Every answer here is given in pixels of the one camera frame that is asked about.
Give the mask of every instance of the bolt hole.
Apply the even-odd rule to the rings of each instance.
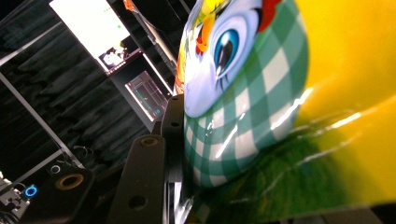
[[[65,187],[69,187],[69,186],[75,184],[75,183],[77,182],[77,180],[78,180],[78,179],[77,179],[76,176],[70,176],[70,177],[67,177],[67,178],[64,180],[64,182],[62,182],[62,183],[64,184]]]
[[[129,200],[129,207],[135,211],[143,209],[147,204],[147,199],[143,196],[134,196]]]
[[[158,144],[158,140],[156,138],[144,138],[140,141],[140,143],[144,146],[144,147],[153,147],[155,145]]]

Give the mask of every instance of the blue light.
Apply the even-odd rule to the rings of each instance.
[[[38,192],[37,187],[34,186],[34,185],[32,185],[32,186],[28,187],[28,188],[25,190],[24,194],[25,194],[27,197],[31,198],[31,197],[35,196],[35,195],[37,194],[37,192]]]

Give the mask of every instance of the red feather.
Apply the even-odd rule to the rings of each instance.
[[[262,0],[262,21],[260,22],[259,32],[265,30],[274,19],[276,14],[276,4],[281,0]]]

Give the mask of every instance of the white highlight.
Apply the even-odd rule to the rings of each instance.
[[[294,101],[294,104],[286,111],[285,114],[283,114],[279,120],[277,120],[273,125],[271,125],[271,130],[274,130],[275,128],[279,127],[280,125],[282,125],[283,122],[285,122],[286,119],[288,119],[291,115],[291,113],[297,109],[297,107],[299,105],[302,105],[306,98],[308,98],[308,96],[312,93],[314,89],[313,88],[309,88],[307,89],[303,95],[300,97],[300,99],[296,99]]]
[[[233,138],[233,136],[236,134],[237,131],[238,131],[238,126],[235,125],[235,127],[230,132],[230,134],[228,135],[227,139],[224,141],[223,145],[219,149],[218,153],[216,153],[216,159],[218,159],[221,156],[221,154],[223,153],[224,149],[228,146],[228,144],[230,143],[231,139]]]

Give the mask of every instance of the yellow surface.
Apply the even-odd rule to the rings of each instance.
[[[350,185],[359,187],[351,190],[357,200],[396,200],[396,1],[296,2],[309,43],[306,87],[313,88],[296,125],[343,120],[332,130],[341,142],[324,134],[319,146],[340,143],[334,157],[364,180]]]

